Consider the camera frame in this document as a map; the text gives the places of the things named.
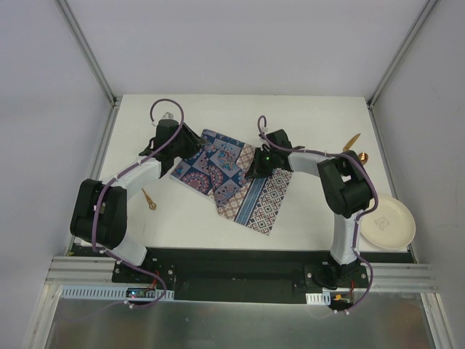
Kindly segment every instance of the metal frame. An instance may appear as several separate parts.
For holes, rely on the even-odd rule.
[[[54,0],[60,9],[68,28],[76,40],[82,55],[89,64],[92,74],[104,92],[106,98],[112,105],[110,115],[102,132],[101,141],[97,152],[94,155],[91,178],[98,178],[105,159],[105,154],[110,142],[110,136],[116,121],[121,98],[117,98],[111,89],[108,80],[105,78],[102,69],[97,62],[97,58],[89,46],[89,42],[81,30],[76,17],[73,14],[67,0]],[[392,194],[397,196],[392,183],[392,176],[389,169],[389,162],[384,151],[382,139],[376,126],[375,118],[371,112],[374,104],[379,99],[385,86],[400,66],[403,58],[423,28],[426,20],[431,15],[440,0],[427,0],[423,9],[418,14],[414,24],[405,36],[400,48],[392,58],[388,68],[384,72],[381,81],[375,88],[373,96],[368,100],[373,129],[375,130],[381,156],[388,175],[389,185]],[[56,257],[47,275],[44,288],[42,290],[39,303],[33,317],[33,323],[26,338],[26,348],[44,348],[47,337],[52,328],[52,320],[57,308],[57,303],[62,292],[63,285],[95,286],[105,285],[108,287],[136,286],[131,284],[112,284],[114,260],[106,257]],[[400,293],[421,293],[421,298],[426,311],[434,343],[437,348],[455,348],[455,343],[451,336],[450,327],[447,322],[442,301],[439,295],[437,280],[434,278],[429,265],[422,264],[388,264],[373,263],[375,278],[373,280],[372,292],[400,292]]]

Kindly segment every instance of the folded cloth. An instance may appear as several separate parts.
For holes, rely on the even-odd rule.
[[[171,177],[214,201],[221,216],[269,235],[292,172],[275,169],[271,177],[247,180],[253,146],[208,129],[202,137],[209,144],[182,160]]]

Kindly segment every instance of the blue stripe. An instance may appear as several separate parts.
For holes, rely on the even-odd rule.
[[[239,210],[238,215],[236,216],[235,221],[239,224],[245,225],[250,218],[252,211],[254,210],[256,201],[258,200],[264,183],[267,181],[267,178],[257,178],[255,179],[248,190],[247,196],[244,198],[242,207]]]

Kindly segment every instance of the cloth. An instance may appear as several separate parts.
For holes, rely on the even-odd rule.
[[[269,235],[292,172],[275,169],[271,177],[247,180],[255,147],[209,129],[202,138],[209,144],[182,160],[171,177],[214,201],[221,216]]]

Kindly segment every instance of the cream plate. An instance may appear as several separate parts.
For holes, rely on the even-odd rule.
[[[415,236],[415,220],[402,202],[380,194],[378,209],[363,217],[361,231],[363,236],[377,247],[402,249],[409,245]]]

